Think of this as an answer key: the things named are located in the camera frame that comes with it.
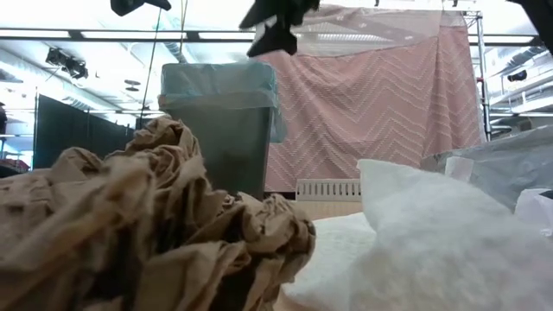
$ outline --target gray trash can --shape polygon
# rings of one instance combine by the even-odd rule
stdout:
[[[262,199],[269,143],[285,136],[269,65],[167,64],[159,102],[198,137],[215,188]]]

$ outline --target ceiling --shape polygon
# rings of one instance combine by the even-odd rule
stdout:
[[[402,7],[409,3],[435,3],[440,0],[382,0],[381,5]],[[163,11],[160,30],[180,30],[181,14],[186,7],[185,30],[238,30],[245,12],[253,0],[170,0],[173,9]],[[370,1],[323,0],[323,3],[345,6],[368,6]],[[460,0],[460,3],[473,3]],[[524,11],[514,3],[500,0],[486,0],[479,3],[495,3],[484,6],[484,30],[489,35],[535,35]],[[144,5],[131,14],[120,17],[111,11],[109,0],[16,0],[0,4],[0,28],[26,29],[88,29],[88,30],[154,30],[159,9]],[[476,34],[473,26],[469,32]],[[246,60],[249,43],[186,43],[182,55],[187,62],[227,63]],[[89,78],[75,81],[45,62],[50,48],[60,48],[66,54],[86,62]],[[152,59],[153,43],[122,42],[70,42],[70,41],[0,41],[0,70],[14,74],[24,80],[18,86],[20,93],[33,94],[35,86],[44,92],[57,94],[73,103],[84,103],[97,110],[138,110],[144,98],[150,109],[157,110],[157,95],[161,92],[162,66],[178,62],[175,54],[166,44],[157,43],[153,56],[152,71],[148,72]],[[471,53],[478,59],[477,49]],[[140,83],[137,92],[125,90],[126,79]],[[14,100],[7,92],[7,86],[0,85],[0,101],[8,108],[32,107],[28,100]],[[12,118],[28,120],[29,116]],[[134,124],[131,114],[106,114],[105,117],[121,124]]]

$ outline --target white vent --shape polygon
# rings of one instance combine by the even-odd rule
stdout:
[[[361,183],[354,179],[298,180],[296,200],[361,202]]]

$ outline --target pink curtain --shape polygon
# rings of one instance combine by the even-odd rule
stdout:
[[[266,190],[297,179],[359,178],[357,160],[418,167],[480,143],[466,27],[416,45],[336,57],[265,55],[276,69],[284,143],[270,146]]]

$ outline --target metal pole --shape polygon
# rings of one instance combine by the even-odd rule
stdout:
[[[487,97],[487,82],[486,82],[486,44],[484,43],[484,29],[482,27],[482,12],[476,15],[476,29],[478,33],[478,54],[480,58],[480,77],[482,86],[482,96],[480,102],[484,112],[484,132],[486,140],[492,140],[492,127],[490,125],[490,103]]]

